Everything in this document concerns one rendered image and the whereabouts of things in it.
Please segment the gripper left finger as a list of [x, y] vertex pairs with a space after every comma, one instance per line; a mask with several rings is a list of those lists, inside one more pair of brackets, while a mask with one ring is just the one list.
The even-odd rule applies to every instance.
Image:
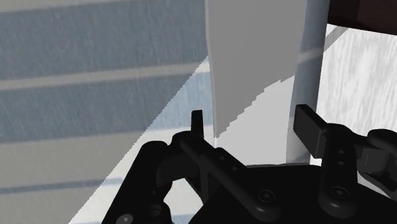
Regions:
[[275, 190], [256, 183], [250, 171], [204, 139], [202, 111], [194, 110], [190, 130], [174, 134], [170, 144], [141, 146], [101, 224], [174, 224], [164, 199], [179, 179], [187, 180], [203, 203], [189, 224], [209, 224], [216, 216], [259, 224], [279, 220]]

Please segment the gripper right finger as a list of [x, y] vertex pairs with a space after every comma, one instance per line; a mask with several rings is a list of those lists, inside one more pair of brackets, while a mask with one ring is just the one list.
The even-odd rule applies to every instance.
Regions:
[[320, 158], [318, 203], [339, 219], [397, 214], [397, 132], [373, 129], [366, 136], [324, 121], [306, 104], [295, 108], [293, 131]]

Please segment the dark brown wooden furniture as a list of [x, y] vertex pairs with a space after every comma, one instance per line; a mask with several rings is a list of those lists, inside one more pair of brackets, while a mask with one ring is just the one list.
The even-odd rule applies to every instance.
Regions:
[[330, 0], [328, 23], [397, 36], [397, 0]]

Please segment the white furniture panel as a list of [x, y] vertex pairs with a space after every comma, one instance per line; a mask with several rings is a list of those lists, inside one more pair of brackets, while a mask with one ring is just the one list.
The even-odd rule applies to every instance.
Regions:
[[317, 106], [330, 0], [205, 0], [214, 145], [246, 165], [307, 163], [295, 107]]

